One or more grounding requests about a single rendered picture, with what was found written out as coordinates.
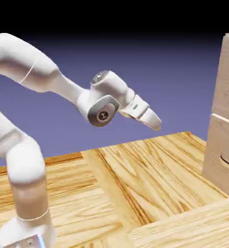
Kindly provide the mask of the light wood cabinet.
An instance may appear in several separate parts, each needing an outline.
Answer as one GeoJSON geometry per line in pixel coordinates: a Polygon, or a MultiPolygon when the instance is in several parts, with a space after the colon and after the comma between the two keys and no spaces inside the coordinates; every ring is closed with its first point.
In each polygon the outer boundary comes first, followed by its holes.
{"type": "Polygon", "coordinates": [[[229,196],[229,33],[222,41],[202,174],[229,196]]]}

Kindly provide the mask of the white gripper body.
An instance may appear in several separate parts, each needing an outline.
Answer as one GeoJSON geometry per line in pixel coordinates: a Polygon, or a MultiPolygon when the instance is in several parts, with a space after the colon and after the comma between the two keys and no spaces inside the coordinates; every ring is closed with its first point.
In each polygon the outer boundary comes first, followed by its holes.
{"type": "Polygon", "coordinates": [[[140,117],[140,122],[156,131],[160,130],[162,125],[161,119],[151,108],[148,108],[140,117]]]}

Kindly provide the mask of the light wood drawer front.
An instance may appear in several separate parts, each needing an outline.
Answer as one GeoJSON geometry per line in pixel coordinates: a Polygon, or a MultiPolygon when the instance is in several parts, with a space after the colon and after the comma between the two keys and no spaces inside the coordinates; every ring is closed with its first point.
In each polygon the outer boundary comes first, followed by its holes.
{"type": "Polygon", "coordinates": [[[229,120],[229,33],[222,41],[212,113],[229,120]]]}
{"type": "Polygon", "coordinates": [[[220,163],[220,155],[229,161],[229,120],[212,114],[202,174],[229,196],[229,169],[220,163]]]}

